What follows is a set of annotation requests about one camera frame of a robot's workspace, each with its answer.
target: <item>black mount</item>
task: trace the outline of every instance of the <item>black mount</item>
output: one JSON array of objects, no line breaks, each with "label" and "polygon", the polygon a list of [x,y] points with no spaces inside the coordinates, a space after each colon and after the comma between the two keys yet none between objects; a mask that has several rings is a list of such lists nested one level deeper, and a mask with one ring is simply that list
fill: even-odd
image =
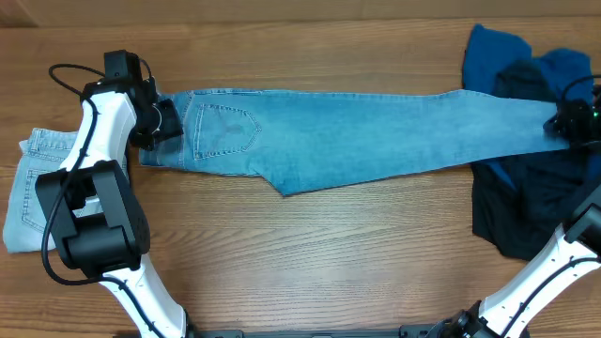
[{"label": "black mount", "polygon": [[557,114],[544,125],[545,132],[562,137],[572,147],[592,146],[601,143],[601,85],[593,87],[593,105],[585,100],[566,100],[557,103]]},{"label": "black mount", "polygon": [[[36,192],[46,219],[67,174],[62,169],[38,177]],[[150,230],[118,162],[98,161],[74,175],[52,229],[65,266],[81,269],[88,278],[115,269],[139,269],[140,256],[150,249]],[[110,212],[76,217],[73,211],[90,198],[98,198],[102,210]]]},{"label": "black mount", "polygon": [[[460,337],[472,337],[472,338],[499,338],[499,335],[488,328],[487,322],[484,318],[478,317],[480,309],[480,301],[473,304],[469,310],[459,311],[453,318],[449,319],[447,323],[439,330],[439,332],[430,332],[428,338],[460,338]],[[525,336],[530,337],[528,332],[524,330],[526,335],[522,334],[522,338]]]},{"label": "black mount", "polygon": [[579,241],[601,256],[601,186],[597,187],[563,223],[565,240]]},{"label": "black mount", "polygon": [[125,50],[105,53],[104,72],[103,79],[85,85],[83,98],[111,91],[127,94],[136,114],[132,146],[153,150],[156,144],[183,134],[173,102],[159,100],[154,77],[143,80],[138,55]]}]

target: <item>jeans back pocket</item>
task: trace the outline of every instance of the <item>jeans back pocket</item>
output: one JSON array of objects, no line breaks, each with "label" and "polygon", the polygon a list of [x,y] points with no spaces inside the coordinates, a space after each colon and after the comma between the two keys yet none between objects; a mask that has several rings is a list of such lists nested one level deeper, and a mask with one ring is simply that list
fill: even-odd
[{"label": "jeans back pocket", "polygon": [[216,104],[198,106],[194,127],[194,159],[235,154],[253,146],[261,127],[245,110]]},{"label": "jeans back pocket", "polygon": [[46,217],[36,195],[36,180],[38,176],[52,172],[51,170],[27,169],[25,174],[25,190],[23,196],[23,212],[21,222],[39,231],[44,231]]}]

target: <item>denim jeans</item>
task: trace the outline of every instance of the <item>denim jeans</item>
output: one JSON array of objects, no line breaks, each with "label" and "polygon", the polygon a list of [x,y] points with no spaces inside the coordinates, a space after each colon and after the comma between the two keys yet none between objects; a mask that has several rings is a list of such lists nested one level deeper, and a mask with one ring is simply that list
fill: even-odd
[{"label": "denim jeans", "polygon": [[501,156],[567,148],[552,103],[456,90],[433,96],[212,89],[168,95],[182,137],[144,165],[262,176],[289,195]]},{"label": "denim jeans", "polygon": [[[28,140],[19,143],[23,156],[12,183],[2,234],[9,253],[30,252],[41,247],[46,218],[36,195],[36,180],[41,174],[58,170],[69,155],[76,136],[77,132],[34,129]],[[125,164],[122,169],[127,177]],[[100,211],[100,208],[86,206],[76,210],[75,215],[81,217]],[[49,248],[54,248],[52,237]]]}]

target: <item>blue cloth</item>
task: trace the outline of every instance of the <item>blue cloth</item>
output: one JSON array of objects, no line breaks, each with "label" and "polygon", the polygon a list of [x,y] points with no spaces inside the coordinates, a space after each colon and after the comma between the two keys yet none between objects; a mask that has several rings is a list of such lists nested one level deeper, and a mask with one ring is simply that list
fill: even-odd
[{"label": "blue cloth", "polygon": [[457,90],[433,96],[213,89],[178,93],[184,135],[144,165],[262,176],[283,195],[566,148],[553,103]]},{"label": "blue cloth", "polygon": [[[531,46],[522,38],[476,24],[471,31],[463,65],[465,89],[492,94],[497,74],[517,60],[532,60],[538,65],[549,87],[558,98],[574,80],[591,75],[591,58],[581,52],[557,49],[532,57]],[[593,80],[574,85],[567,98],[593,102]]]}]

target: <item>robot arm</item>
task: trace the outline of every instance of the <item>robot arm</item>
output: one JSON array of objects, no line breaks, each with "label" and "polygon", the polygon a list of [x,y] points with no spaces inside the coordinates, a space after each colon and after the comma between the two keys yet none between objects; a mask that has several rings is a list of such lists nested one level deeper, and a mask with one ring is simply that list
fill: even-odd
[{"label": "robot arm", "polygon": [[[497,293],[486,297],[481,303],[479,317],[487,322],[489,329],[498,335],[519,337],[534,316],[559,296],[565,288],[587,273],[599,269],[601,264],[597,253],[579,241],[569,243],[565,236],[561,225],[555,230],[547,246],[511,282]],[[565,269],[553,278],[514,320],[522,304],[551,274],[582,258],[593,260],[583,261]],[[512,322],[510,330],[505,331]]]},{"label": "robot arm", "polygon": [[[84,117],[73,149],[57,172],[39,177],[39,201],[48,218],[61,182],[76,170],[52,228],[61,260],[70,269],[81,269],[87,278],[98,278],[128,312],[142,337],[186,337],[191,325],[150,262],[147,220],[121,171],[128,142],[151,149],[180,135],[181,127],[173,104],[158,102],[153,79],[142,80],[135,54],[108,53],[105,67],[109,76],[85,87]],[[74,169],[94,126],[96,112],[88,100],[96,107],[97,120],[86,156]],[[73,210],[90,205],[97,205],[94,209],[99,212],[75,217]]]}]

